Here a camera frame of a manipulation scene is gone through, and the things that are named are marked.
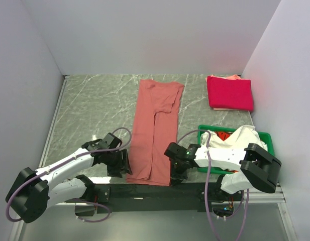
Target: white cloth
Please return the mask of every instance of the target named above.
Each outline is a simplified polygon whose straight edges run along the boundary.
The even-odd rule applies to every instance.
[[[267,145],[260,140],[259,134],[256,132],[254,126],[241,126],[225,141],[218,137],[215,132],[211,133],[211,140],[209,147],[214,148],[246,148],[249,143],[255,143],[267,150]],[[206,145],[209,138],[208,133],[203,133],[200,137],[201,145]]]

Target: red folded cloth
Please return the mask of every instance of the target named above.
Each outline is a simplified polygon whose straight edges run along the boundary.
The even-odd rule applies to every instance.
[[[251,80],[207,77],[209,104],[212,108],[228,108],[253,111]]]

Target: pants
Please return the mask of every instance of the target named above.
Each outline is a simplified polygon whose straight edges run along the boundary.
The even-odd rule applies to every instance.
[[[133,124],[127,182],[168,186],[170,161],[164,155],[177,138],[178,111],[184,85],[141,80]]]

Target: gray marble tabletop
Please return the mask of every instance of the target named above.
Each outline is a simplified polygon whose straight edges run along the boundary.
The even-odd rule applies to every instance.
[[[208,75],[68,76],[43,166],[70,155],[93,138],[103,138],[118,127],[132,130],[140,79],[177,81],[185,85],[179,109],[178,137],[197,129],[199,125],[229,128],[252,125],[249,112],[214,111],[209,107],[206,76]],[[119,131],[117,135],[123,143],[128,140],[125,131]],[[189,144],[197,143],[196,135],[189,135],[181,144],[188,147]],[[125,178],[107,177],[107,167],[103,164],[95,165],[79,174],[86,175],[96,183],[125,183]],[[191,169],[188,171],[187,182],[204,182],[205,177],[205,173]]]

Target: green basket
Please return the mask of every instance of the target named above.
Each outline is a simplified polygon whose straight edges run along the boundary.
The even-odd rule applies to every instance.
[[[212,132],[234,132],[236,131],[236,129],[232,129],[232,128],[226,128],[226,127],[213,127],[213,126],[206,126],[206,125],[199,125],[198,126],[199,130],[209,130]],[[197,142],[198,144],[200,144],[200,136],[203,134],[204,132],[199,132],[197,135]],[[266,132],[258,132],[260,139],[267,145],[267,150],[269,153],[271,153],[272,155],[274,155],[274,148],[273,148],[273,143],[272,143],[272,138],[271,135],[269,133]],[[198,168],[198,170],[200,172],[207,172],[207,167],[202,167],[202,168]],[[216,174],[231,174],[232,172],[227,172],[222,170],[219,167],[212,167],[211,168],[211,173],[216,173]]]

